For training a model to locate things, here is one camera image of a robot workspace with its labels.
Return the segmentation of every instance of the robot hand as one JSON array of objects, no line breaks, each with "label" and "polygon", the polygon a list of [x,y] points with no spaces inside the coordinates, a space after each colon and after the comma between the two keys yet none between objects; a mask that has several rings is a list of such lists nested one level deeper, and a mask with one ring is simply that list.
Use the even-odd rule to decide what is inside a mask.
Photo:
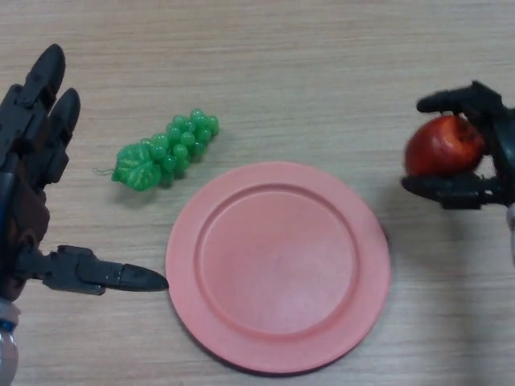
[{"label": "robot hand", "polygon": [[505,107],[501,95],[478,81],[465,88],[445,90],[423,97],[420,113],[463,114],[480,132],[495,166],[495,175],[485,178],[469,172],[451,178],[402,179],[409,192],[440,203],[444,209],[481,209],[483,205],[508,207],[515,264],[515,114]]},{"label": "robot hand", "polygon": [[68,164],[66,148],[80,112],[73,88],[56,101],[64,78],[63,50],[52,44],[35,62],[25,84],[12,85],[0,104],[0,385],[18,365],[12,304],[25,282],[39,279],[53,290],[102,295],[105,289],[161,291],[162,275],[129,264],[99,260],[91,249],[61,245],[44,256],[38,249],[50,213],[45,187],[58,183]]}]

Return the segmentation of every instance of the grape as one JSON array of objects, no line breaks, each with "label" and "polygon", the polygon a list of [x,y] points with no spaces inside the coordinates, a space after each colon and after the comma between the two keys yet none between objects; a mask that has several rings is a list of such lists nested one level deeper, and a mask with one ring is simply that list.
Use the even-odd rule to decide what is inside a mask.
[{"label": "grape", "polygon": [[201,109],[193,109],[190,112],[190,119],[193,121],[194,117],[205,117],[206,114],[204,114],[204,111]]},{"label": "grape", "polygon": [[208,128],[211,130],[211,134],[213,137],[218,135],[220,132],[220,125],[218,123],[218,118],[214,115],[210,115],[209,117],[206,117],[206,120],[208,121]]},{"label": "grape", "polygon": [[159,133],[159,134],[155,134],[153,137],[152,137],[152,142],[156,145],[156,146],[161,146],[161,147],[164,147],[166,151],[168,151],[168,146],[169,146],[169,143],[168,143],[168,137],[166,134],[162,134],[162,133]]},{"label": "grape", "polygon": [[167,126],[167,136],[168,136],[168,143],[170,144],[170,147],[173,147],[174,145],[177,145],[180,140],[180,134],[182,134],[182,131],[178,127],[174,127],[171,125]]},{"label": "grape", "polygon": [[178,158],[175,168],[179,173],[183,173],[190,166],[190,160],[187,158]]},{"label": "grape", "polygon": [[189,131],[190,133],[194,133],[195,132],[195,124],[192,121],[186,122],[186,125],[184,126],[183,133],[186,133],[187,131]]},{"label": "grape", "polygon": [[195,142],[192,146],[192,155],[196,158],[202,157],[206,151],[206,145],[202,142]]},{"label": "grape", "polygon": [[187,147],[185,145],[181,145],[180,143],[174,146],[172,152],[173,155],[177,157],[177,161],[180,159],[186,159],[188,156]]},{"label": "grape", "polygon": [[167,154],[160,162],[161,168],[167,173],[171,173],[177,164],[177,158],[172,154]]},{"label": "grape", "polygon": [[183,135],[180,136],[180,143],[182,143],[186,147],[193,145],[194,142],[195,135],[189,131],[184,132]]},{"label": "grape", "polygon": [[170,125],[173,127],[177,127],[181,130],[184,130],[184,126],[186,125],[188,119],[184,115],[176,115],[171,120]]},{"label": "grape", "polygon": [[210,129],[201,129],[196,135],[196,139],[198,142],[202,142],[205,145],[211,141],[211,130]]},{"label": "grape", "polygon": [[192,117],[193,125],[195,125],[195,128],[197,130],[199,129],[205,129],[208,127],[208,119],[205,115],[195,115]]},{"label": "grape", "polygon": [[154,161],[159,161],[163,159],[165,155],[167,155],[167,148],[160,145],[152,144],[152,147],[150,148],[150,157]]}]

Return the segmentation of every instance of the red apple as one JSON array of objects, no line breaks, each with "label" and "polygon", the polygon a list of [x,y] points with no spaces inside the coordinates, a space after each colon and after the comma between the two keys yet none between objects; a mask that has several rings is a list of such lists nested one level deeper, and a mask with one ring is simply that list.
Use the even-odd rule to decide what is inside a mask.
[{"label": "red apple", "polygon": [[484,141],[469,121],[444,115],[420,127],[406,145],[408,175],[449,177],[474,170],[484,154]]}]

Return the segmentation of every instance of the wooden table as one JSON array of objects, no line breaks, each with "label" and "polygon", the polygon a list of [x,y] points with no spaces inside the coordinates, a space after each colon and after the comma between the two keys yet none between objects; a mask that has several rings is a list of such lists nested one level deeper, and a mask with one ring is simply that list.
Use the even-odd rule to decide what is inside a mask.
[{"label": "wooden table", "polygon": [[[0,8],[0,84],[23,82],[51,43],[80,121],[61,182],[47,189],[58,244],[164,272],[171,227],[205,183],[289,160],[344,180],[393,244],[381,321],[351,355],[294,379],[243,375],[183,333],[167,293],[102,297],[30,283],[16,302],[14,384],[513,385],[515,268],[505,210],[444,212],[405,193],[415,101],[479,79],[515,104],[515,2],[467,0],[16,0]],[[134,194],[93,168],[201,107],[222,133],[172,189]],[[491,170],[488,164],[485,170]]]}]

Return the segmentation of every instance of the plate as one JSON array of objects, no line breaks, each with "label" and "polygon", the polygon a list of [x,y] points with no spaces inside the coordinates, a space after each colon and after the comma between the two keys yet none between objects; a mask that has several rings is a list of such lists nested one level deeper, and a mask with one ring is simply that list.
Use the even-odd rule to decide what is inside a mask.
[{"label": "plate", "polygon": [[264,374],[309,372],[373,328],[390,284],[376,216],[311,166],[264,162],[214,179],[167,246],[170,296],[214,356]]}]

